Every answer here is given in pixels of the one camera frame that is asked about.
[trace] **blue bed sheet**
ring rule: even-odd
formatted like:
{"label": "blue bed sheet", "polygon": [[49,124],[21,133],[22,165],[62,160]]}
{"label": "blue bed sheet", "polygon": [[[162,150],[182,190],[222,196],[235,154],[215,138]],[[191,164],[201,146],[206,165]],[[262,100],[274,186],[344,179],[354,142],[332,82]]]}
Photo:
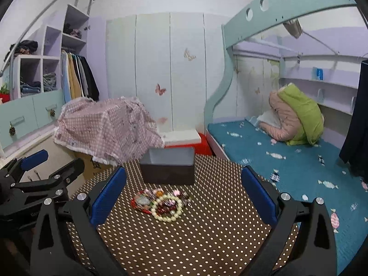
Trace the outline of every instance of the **blue bed sheet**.
{"label": "blue bed sheet", "polygon": [[275,143],[246,120],[210,124],[208,131],[231,161],[252,166],[270,181],[279,178],[274,183],[281,192],[296,200],[324,199],[336,228],[337,270],[342,272],[368,234],[368,190],[339,159],[340,149],[323,140],[315,146]]}

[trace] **pearl bracelet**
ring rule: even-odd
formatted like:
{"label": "pearl bracelet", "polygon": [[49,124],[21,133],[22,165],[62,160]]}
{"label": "pearl bracelet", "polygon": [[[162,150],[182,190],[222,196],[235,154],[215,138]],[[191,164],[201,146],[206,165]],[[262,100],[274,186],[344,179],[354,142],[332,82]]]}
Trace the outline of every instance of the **pearl bracelet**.
{"label": "pearl bracelet", "polygon": [[[156,209],[157,209],[157,205],[165,200],[174,200],[176,201],[177,203],[177,210],[176,212],[171,216],[171,217],[162,217],[162,216],[159,216],[157,213],[156,213]],[[151,208],[151,212],[152,212],[152,215],[155,217],[155,219],[159,220],[159,221],[162,221],[162,222],[174,222],[176,221],[176,219],[179,218],[179,216],[183,213],[183,203],[181,201],[181,199],[179,197],[176,197],[176,196],[170,196],[170,195],[162,195],[161,197],[159,197],[158,199],[156,199],[154,202],[153,202],[153,206]]]}

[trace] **checkered blanket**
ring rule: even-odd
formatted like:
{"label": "checkered blanket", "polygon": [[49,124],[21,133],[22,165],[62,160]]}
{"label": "checkered blanket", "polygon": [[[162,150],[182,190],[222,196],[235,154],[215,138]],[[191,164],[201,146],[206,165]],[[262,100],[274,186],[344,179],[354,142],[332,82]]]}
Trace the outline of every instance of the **checkered blanket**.
{"label": "checkered blanket", "polygon": [[56,144],[103,164],[122,165],[150,147],[164,147],[156,122],[137,98],[76,98],[63,106],[58,123]]}

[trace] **open box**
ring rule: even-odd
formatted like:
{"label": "open box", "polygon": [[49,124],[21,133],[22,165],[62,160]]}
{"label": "open box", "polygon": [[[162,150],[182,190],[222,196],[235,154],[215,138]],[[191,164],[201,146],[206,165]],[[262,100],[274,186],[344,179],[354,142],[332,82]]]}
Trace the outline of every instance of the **open box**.
{"label": "open box", "polygon": [[194,148],[152,148],[139,161],[144,182],[194,185]]}

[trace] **jewelry pile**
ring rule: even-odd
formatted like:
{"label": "jewelry pile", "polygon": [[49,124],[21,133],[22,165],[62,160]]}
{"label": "jewelry pile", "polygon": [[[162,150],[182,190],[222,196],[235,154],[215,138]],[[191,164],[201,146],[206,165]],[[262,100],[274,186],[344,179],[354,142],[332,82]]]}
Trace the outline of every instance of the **jewelry pile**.
{"label": "jewelry pile", "polygon": [[190,197],[186,193],[174,190],[164,194],[163,189],[150,191],[145,189],[138,192],[131,201],[134,209],[151,214],[162,222],[174,222],[183,213],[183,208],[190,205]]}

